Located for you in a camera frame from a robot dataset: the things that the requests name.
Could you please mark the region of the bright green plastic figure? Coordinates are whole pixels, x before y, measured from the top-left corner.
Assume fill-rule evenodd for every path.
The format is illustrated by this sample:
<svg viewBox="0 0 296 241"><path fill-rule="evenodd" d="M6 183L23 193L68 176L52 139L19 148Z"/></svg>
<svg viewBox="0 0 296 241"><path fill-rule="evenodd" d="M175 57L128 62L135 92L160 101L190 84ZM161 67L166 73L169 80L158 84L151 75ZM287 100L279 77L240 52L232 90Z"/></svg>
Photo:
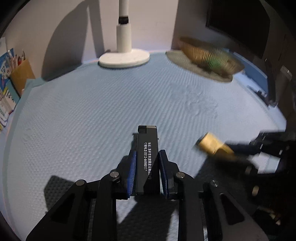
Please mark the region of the bright green plastic figure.
<svg viewBox="0 0 296 241"><path fill-rule="evenodd" d="M227 62L227 58L221 55L210 55L209 57L206 58L206 66L209 69L221 69Z"/></svg>

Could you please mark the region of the black computer monitor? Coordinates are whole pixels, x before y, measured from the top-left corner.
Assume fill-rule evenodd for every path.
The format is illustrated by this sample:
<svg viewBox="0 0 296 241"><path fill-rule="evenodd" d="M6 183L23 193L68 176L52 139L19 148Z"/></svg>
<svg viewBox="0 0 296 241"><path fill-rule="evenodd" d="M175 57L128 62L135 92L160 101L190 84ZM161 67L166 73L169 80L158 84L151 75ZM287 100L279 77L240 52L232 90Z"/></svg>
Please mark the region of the black computer monitor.
<svg viewBox="0 0 296 241"><path fill-rule="evenodd" d="M212 0L206 27L222 33L255 56L262 58L270 28L270 18L261 1Z"/></svg>

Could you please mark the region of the yellow rectangular lighter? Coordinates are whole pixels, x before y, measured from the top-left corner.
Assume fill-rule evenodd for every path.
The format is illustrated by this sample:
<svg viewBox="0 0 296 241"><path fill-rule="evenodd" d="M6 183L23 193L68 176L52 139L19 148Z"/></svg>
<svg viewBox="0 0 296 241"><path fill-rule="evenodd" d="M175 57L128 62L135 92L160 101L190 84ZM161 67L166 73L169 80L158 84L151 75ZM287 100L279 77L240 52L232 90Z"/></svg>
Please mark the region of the yellow rectangular lighter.
<svg viewBox="0 0 296 241"><path fill-rule="evenodd" d="M200 150L215 159L236 160L234 151L212 133L206 133L203 137L199 138L196 145Z"/></svg>

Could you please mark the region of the white desk lamp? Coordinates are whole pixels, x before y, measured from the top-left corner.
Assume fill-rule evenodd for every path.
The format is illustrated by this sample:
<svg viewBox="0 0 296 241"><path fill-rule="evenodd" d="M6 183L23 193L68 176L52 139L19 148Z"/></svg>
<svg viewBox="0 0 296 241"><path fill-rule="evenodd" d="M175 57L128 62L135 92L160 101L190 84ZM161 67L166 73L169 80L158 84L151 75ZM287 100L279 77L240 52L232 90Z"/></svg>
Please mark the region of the white desk lamp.
<svg viewBox="0 0 296 241"><path fill-rule="evenodd" d="M129 1L118 2L116 51L100 56L98 64L108 69L125 69L144 65L150 59L148 51L132 48L132 26L129 22Z"/></svg>

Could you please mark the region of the stack of colourful books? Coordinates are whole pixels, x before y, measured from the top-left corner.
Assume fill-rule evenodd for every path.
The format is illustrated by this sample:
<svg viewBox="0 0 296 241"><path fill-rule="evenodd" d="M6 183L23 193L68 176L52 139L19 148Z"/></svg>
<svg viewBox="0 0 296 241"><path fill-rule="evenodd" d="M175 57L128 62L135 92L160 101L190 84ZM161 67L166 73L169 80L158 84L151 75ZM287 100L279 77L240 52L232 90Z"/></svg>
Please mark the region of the stack of colourful books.
<svg viewBox="0 0 296 241"><path fill-rule="evenodd" d="M14 49L9 50L6 47L5 37L1 37L1 131L20 100L11 81L11 74L18 67L17 60L18 56L15 56Z"/></svg>

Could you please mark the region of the amber ribbed glass bowl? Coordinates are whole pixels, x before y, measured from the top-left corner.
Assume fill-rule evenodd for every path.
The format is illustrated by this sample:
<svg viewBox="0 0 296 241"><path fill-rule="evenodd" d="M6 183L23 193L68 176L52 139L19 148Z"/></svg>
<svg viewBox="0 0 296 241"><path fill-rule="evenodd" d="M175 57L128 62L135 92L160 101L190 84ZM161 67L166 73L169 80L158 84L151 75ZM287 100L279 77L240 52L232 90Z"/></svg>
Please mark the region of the amber ribbed glass bowl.
<svg viewBox="0 0 296 241"><path fill-rule="evenodd" d="M244 69L244 65L232 54L210 43L180 37L178 44L192 63L220 76L231 76Z"/></svg>

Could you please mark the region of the brown cardboard pencil holder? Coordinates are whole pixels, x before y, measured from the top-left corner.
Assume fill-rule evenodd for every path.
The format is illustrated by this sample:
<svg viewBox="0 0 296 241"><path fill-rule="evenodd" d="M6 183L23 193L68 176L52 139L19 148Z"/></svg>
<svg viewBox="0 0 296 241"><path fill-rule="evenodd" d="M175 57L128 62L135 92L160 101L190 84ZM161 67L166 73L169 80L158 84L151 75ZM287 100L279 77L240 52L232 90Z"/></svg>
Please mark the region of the brown cardboard pencil holder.
<svg viewBox="0 0 296 241"><path fill-rule="evenodd" d="M30 62L28 59L24 60L12 73L11 81L19 96L22 96L22 90L25 88L28 79L35 79Z"/></svg>

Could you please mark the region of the black lighter with white text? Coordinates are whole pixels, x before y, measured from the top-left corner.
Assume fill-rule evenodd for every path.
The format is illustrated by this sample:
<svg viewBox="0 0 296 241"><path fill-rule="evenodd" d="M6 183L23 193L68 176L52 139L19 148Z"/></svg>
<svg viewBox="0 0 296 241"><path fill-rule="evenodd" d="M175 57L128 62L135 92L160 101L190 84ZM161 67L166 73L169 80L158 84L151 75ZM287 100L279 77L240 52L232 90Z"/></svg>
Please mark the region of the black lighter with white text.
<svg viewBox="0 0 296 241"><path fill-rule="evenodd" d="M156 162L158 153L157 127L138 126L135 178L135 194L137 196L160 194L159 166Z"/></svg>

